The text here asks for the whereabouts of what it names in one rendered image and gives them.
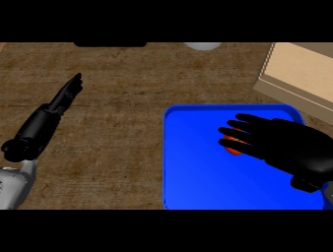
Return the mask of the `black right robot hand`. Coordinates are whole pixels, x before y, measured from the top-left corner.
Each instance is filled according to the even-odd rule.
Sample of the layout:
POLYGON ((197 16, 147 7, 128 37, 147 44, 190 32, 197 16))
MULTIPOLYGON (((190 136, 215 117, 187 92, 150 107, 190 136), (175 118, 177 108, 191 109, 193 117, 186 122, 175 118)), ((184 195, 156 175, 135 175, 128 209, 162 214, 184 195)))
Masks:
POLYGON ((237 113, 217 132, 218 144, 260 159, 291 175, 291 187, 307 193, 333 182, 333 139, 316 129, 283 119, 237 113))

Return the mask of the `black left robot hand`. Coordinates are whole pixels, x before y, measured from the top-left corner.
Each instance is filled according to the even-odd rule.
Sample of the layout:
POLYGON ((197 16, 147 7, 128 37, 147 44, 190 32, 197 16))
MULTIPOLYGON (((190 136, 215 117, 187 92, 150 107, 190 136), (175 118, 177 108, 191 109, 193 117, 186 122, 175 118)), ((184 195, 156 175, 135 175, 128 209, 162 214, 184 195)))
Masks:
POLYGON ((80 91, 80 74, 76 74, 60 88, 49 103, 43 103, 33 111, 14 138, 2 144, 0 151, 6 161, 18 162, 39 157, 54 134, 61 115, 80 91))

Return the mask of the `blue tray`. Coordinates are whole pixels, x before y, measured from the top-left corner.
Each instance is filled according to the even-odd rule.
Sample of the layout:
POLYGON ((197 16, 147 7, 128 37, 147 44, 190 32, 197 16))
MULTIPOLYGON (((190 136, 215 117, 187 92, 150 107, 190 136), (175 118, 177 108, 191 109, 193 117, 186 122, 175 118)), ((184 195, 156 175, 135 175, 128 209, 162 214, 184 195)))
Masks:
POLYGON ((291 176, 231 154, 217 129, 246 113, 298 123, 285 104, 174 105, 162 122, 162 206, 166 210, 329 210, 323 194, 292 189, 291 176))

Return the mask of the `cardboard box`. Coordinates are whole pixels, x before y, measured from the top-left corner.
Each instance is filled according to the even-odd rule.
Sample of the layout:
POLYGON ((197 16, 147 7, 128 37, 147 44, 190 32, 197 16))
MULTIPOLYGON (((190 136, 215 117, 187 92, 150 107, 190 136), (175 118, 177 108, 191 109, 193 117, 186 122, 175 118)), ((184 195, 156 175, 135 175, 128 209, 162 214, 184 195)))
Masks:
POLYGON ((333 125, 333 42, 273 42, 252 89, 333 125))

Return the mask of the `black appliance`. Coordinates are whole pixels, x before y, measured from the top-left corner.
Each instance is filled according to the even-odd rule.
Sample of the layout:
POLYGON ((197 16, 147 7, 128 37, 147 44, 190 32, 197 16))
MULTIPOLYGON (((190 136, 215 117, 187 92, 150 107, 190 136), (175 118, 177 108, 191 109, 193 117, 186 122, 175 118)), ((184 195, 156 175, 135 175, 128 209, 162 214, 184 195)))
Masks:
POLYGON ((77 47, 143 47, 146 42, 82 42, 76 41, 73 44, 77 47))

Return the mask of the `white round object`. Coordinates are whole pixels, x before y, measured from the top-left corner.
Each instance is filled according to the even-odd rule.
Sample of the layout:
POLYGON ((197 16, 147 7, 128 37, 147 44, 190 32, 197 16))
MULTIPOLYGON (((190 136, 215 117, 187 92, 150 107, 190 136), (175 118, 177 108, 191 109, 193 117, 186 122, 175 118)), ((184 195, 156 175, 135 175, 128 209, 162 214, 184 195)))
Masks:
POLYGON ((220 42, 186 42, 186 46, 197 51, 209 51, 220 47, 220 42))

